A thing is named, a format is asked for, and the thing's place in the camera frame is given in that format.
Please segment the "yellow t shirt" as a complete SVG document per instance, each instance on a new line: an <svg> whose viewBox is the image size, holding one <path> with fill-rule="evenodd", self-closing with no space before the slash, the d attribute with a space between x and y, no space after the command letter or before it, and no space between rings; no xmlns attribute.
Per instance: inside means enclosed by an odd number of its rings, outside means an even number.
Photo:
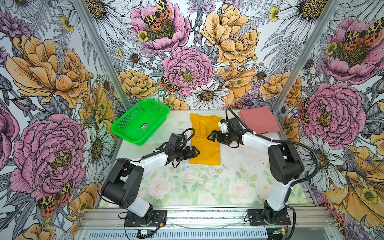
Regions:
<svg viewBox="0 0 384 240"><path fill-rule="evenodd" d="M215 115L201 116L190 114L190 119L193 128L196 130L191 144L200 152L196 158L190 160L190 163L194 165L219 166L221 164L220 144L208 140L208 136L212 131L220 129L218 123L222 118Z"/></svg>

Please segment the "green plastic basket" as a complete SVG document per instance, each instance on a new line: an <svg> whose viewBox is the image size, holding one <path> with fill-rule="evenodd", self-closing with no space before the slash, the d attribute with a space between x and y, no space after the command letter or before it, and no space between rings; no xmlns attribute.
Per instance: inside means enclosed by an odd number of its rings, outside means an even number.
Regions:
<svg viewBox="0 0 384 240"><path fill-rule="evenodd" d="M139 101L111 126L121 139L138 146L143 145L165 122L170 108L152 99Z"/></svg>

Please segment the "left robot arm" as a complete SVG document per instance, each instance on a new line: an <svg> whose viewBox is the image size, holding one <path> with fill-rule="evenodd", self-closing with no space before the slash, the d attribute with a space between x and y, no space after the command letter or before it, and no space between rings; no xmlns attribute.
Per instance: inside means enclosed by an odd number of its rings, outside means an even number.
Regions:
<svg viewBox="0 0 384 240"><path fill-rule="evenodd" d="M197 147L187 145L191 139L186 133L172 134L151 154L137 160L117 159L102 185L101 196L126 209L133 222L149 225L155 216L153 205L139 196L142 178L159 167L172 164L177 168L180 162L197 158L200 154Z"/></svg>

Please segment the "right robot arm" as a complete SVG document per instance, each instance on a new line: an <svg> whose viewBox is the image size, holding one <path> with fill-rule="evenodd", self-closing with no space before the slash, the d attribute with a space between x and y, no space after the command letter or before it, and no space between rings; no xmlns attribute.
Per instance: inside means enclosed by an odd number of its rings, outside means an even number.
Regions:
<svg viewBox="0 0 384 240"><path fill-rule="evenodd" d="M236 142L238 145L254 148L268 156L270 172L275 183L264 203L263 220L267 224L274 224L280 217L286 215L294 182L304 171L304 165L294 144L286 141L280 143L257 134L243 126L243 122L237 118L221 120L219 129L213 130L207 139L227 146Z"/></svg>

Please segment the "folded pink t shirt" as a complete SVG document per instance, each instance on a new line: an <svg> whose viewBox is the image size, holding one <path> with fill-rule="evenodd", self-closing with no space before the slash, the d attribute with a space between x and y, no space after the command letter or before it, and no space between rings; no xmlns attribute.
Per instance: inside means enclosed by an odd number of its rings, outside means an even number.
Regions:
<svg viewBox="0 0 384 240"><path fill-rule="evenodd" d="M280 131L276 117L267 106L241 110L239 112L239 117L249 129L257 134L262 135Z"/></svg>

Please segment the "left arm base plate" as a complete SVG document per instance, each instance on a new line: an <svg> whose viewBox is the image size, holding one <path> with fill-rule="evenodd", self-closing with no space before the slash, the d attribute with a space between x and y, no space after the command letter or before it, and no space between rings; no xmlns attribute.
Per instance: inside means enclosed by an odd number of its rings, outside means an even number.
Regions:
<svg viewBox="0 0 384 240"><path fill-rule="evenodd" d="M167 210L151 210L144 217L128 212L128 215L124 217L125 227L159 227L161 224L166 225L167 222Z"/></svg>

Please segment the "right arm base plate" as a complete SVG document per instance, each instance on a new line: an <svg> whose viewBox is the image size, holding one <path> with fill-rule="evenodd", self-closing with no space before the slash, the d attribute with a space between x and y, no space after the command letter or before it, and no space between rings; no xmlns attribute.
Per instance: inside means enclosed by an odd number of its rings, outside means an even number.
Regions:
<svg viewBox="0 0 384 240"><path fill-rule="evenodd" d="M265 213L263 209L248 209L248 220L251 226L290 226L291 219L287 209Z"/></svg>

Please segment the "left aluminium corner post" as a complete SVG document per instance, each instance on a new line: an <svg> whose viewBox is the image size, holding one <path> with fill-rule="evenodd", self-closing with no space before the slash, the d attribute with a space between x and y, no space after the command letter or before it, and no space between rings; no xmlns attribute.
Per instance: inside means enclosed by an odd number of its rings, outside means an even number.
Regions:
<svg viewBox="0 0 384 240"><path fill-rule="evenodd" d="M124 106L125 111L128 111L132 106L123 90L122 84L119 81L118 74L109 58L108 52L104 46L103 40L98 32L98 28L94 23L92 16L87 8L85 1L75 1L75 9L77 10L79 17L87 31L88 38L93 42L96 51L110 77L117 94Z"/></svg>

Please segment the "aluminium corner post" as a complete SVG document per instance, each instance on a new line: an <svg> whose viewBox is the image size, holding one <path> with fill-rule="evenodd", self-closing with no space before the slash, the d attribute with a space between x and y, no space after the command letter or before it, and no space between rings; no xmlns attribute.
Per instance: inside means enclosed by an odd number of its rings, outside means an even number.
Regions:
<svg viewBox="0 0 384 240"><path fill-rule="evenodd" d="M291 88L293 87L294 83L296 82L297 78L300 75L303 65L305 64L306 60L309 58L311 54L311 50L315 48L317 40L323 34L324 30L328 28L329 22L331 21L331 18L336 12L340 2L341 1L339 0L327 2L323 13L320 15L318 23L314 27L314 31L311 34L309 34L308 41L305 44L303 50L301 51L297 62L295 63L292 71L290 72L290 75L287 79L286 84L283 86L282 91L279 94L272 108L272 113L274 115L277 114L278 109L281 107L281 105L287 98L288 94L290 93Z"/></svg>
<svg viewBox="0 0 384 240"><path fill-rule="evenodd" d="M118 74L109 58L108 52L104 46L103 40L98 32L98 28L94 23L92 16L87 8L85 1L75 1L75 9L77 10L79 17L87 31L88 38L93 42L96 51L110 77L117 94L124 106L125 111L128 111L132 106L123 90L122 84L119 81Z"/></svg>

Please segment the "aluminium front rail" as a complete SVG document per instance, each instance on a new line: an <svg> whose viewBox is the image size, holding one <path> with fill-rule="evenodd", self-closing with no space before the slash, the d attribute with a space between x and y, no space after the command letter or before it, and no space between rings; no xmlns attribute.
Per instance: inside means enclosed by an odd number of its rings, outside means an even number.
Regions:
<svg viewBox="0 0 384 240"><path fill-rule="evenodd" d="M149 240L340 240L336 222L323 207L298 206L288 211L291 225L251 226L250 206L159 207L167 222L159 227L125 227L123 209L101 208L85 214L77 240L137 240L147 230Z"/></svg>

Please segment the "right aluminium corner post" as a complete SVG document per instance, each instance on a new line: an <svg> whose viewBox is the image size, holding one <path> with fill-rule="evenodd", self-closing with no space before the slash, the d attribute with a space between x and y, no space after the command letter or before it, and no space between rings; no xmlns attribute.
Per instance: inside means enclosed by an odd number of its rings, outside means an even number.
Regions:
<svg viewBox="0 0 384 240"><path fill-rule="evenodd" d="M303 50L301 51L297 62L295 63L292 71L290 72L290 75L287 79L286 84L283 86L282 91L279 94L272 108L272 113L274 115L277 114L278 109L281 107L281 105L287 98L288 94L290 93L291 88L293 87L294 83L296 82L297 78L300 75L303 65L305 64L306 60L309 58L311 54L311 50L315 48L317 40L323 34L324 30L328 28L329 22L331 21L331 18L336 12L340 2L341 1L339 0L327 2L323 13L320 15L318 23L314 27L314 31L311 34L309 34L308 41L305 44Z"/></svg>

